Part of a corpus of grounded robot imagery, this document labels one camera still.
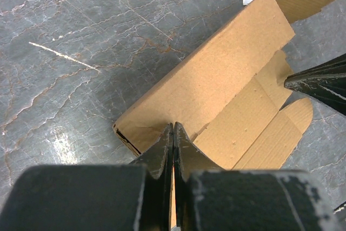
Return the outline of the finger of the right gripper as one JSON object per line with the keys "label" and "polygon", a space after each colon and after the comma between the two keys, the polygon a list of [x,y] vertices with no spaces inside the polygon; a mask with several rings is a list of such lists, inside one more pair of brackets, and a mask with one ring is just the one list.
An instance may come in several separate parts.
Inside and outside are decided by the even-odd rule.
{"label": "finger of the right gripper", "polygon": [[345,54],[288,76],[284,87],[345,115]]}

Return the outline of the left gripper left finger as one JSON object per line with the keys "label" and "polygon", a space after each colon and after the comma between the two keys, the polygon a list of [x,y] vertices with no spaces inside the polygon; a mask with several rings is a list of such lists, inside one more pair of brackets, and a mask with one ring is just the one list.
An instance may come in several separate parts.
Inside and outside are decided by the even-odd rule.
{"label": "left gripper left finger", "polygon": [[173,126],[129,164],[40,165],[15,182],[1,230],[169,230]]}

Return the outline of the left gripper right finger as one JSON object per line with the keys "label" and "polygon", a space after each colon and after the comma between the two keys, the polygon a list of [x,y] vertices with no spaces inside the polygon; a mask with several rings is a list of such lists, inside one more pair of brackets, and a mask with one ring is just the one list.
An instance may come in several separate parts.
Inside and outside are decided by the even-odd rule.
{"label": "left gripper right finger", "polygon": [[173,132],[181,230],[342,230],[318,182],[301,170],[225,170]]}

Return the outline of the brown cardboard box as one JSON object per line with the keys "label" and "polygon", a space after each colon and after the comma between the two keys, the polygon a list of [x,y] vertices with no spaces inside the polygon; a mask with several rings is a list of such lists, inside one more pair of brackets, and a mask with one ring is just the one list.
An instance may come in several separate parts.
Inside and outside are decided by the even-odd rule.
{"label": "brown cardboard box", "polygon": [[118,138],[138,158],[180,123],[225,170],[281,170],[313,116],[308,98],[285,104],[282,49],[293,22],[333,1],[253,0],[118,118]]}

